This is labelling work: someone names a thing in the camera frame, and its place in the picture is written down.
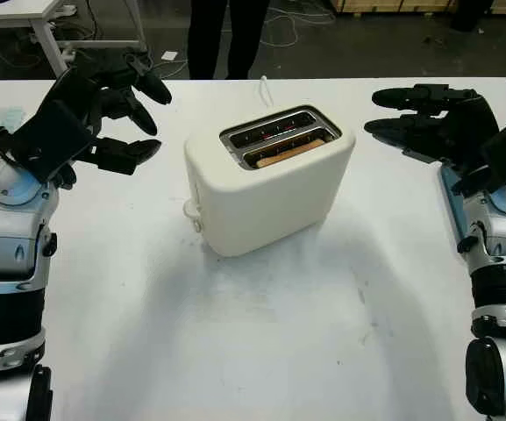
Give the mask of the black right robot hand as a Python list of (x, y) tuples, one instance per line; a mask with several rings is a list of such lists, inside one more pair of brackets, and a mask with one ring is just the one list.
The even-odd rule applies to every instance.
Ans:
[(372, 102), (403, 114), (368, 121), (366, 132), (410, 158), (458, 172), (482, 166), (481, 147), (499, 132), (487, 100), (473, 89), (416, 84), (378, 90)]

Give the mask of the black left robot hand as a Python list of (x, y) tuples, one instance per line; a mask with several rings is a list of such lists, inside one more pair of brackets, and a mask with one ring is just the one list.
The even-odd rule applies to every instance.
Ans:
[[(116, 70), (85, 75), (71, 68), (56, 81), (43, 102), (58, 100), (73, 112), (93, 137), (74, 159), (118, 174), (132, 175), (135, 168), (160, 150), (158, 128), (151, 114), (133, 93), (137, 90), (159, 104), (169, 104), (172, 95), (152, 66), (135, 54), (124, 56), (125, 65)], [(127, 143), (100, 138), (102, 120), (129, 118), (149, 139)]]

